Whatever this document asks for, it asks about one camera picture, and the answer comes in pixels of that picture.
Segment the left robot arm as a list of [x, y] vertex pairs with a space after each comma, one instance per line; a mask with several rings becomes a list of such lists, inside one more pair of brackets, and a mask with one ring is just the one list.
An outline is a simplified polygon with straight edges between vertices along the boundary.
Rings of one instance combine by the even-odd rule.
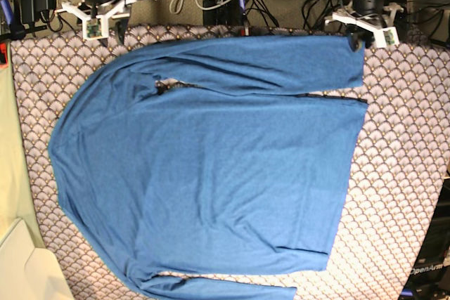
[[402, 6], [387, 0], [351, 0], [350, 14], [354, 24], [373, 36], [377, 48], [397, 45], [399, 37], [394, 21]]

